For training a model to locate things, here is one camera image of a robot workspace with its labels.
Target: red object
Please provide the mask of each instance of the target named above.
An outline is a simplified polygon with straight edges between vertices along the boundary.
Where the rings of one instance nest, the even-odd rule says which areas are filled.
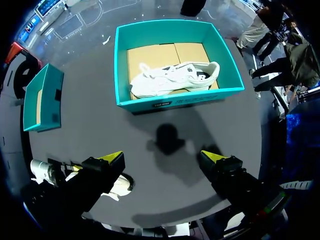
[[[11,47],[10,47],[10,50],[9,50],[9,53],[8,53],[8,55],[6,56],[6,59],[5,59],[5,63],[6,64],[9,64],[14,58],[15,58],[15,56],[16,55],[18,55],[18,53],[20,53],[21,51],[26,51],[27,53],[29,53],[25,48],[23,48],[22,46],[20,46],[20,44],[19,43],[17,43],[17,42],[13,42],[12,44],[11,44]],[[37,59],[37,61],[38,61],[38,64],[39,64],[39,67],[40,67],[40,69],[42,68],[42,63],[41,63],[41,61],[39,60],[39,59]]]

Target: display screen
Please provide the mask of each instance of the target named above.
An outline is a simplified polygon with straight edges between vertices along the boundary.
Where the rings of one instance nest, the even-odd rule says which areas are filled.
[[[47,12],[50,11],[50,9],[56,5],[58,2],[61,0],[42,0],[39,4],[38,7],[36,8],[39,13],[44,16],[47,14]]]

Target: black shoe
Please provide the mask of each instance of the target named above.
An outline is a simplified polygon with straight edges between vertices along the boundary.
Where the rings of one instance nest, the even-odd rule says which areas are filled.
[[[266,57],[262,57],[261,55],[259,55],[258,58],[259,58],[259,60],[260,60],[261,62],[263,62]]]

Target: round table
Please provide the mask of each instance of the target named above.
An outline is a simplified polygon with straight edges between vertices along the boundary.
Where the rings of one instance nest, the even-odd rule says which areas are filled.
[[[81,163],[123,151],[135,181],[133,191],[117,202],[102,196],[83,215],[112,226],[152,228],[209,216],[230,205],[200,170],[196,155],[207,149],[234,155],[255,177],[261,164],[261,126],[246,65],[232,41],[226,43],[241,73],[245,91],[224,100],[132,115],[116,106],[114,45],[98,46],[65,65],[61,128],[30,132],[34,159]],[[171,155],[156,146],[163,124],[174,126],[185,145]]]

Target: shoe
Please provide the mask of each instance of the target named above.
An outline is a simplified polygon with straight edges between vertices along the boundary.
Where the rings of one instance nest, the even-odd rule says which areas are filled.
[[[261,93],[259,91],[255,92],[255,97],[256,99],[260,99],[261,98]]]
[[[249,75],[250,75],[250,77],[253,79],[254,77],[253,77],[253,74],[254,74],[254,72],[255,72],[256,70],[255,69],[253,69],[253,68],[251,68],[250,70],[249,70]]]
[[[258,52],[255,51],[253,48],[252,48],[252,53],[253,53],[253,55],[258,56]]]
[[[141,74],[131,81],[131,92],[138,98],[164,96],[172,91],[190,92],[209,90],[217,80],[220,65],[217,62],[184,62],[176,66],[150,69],[140,64]]]

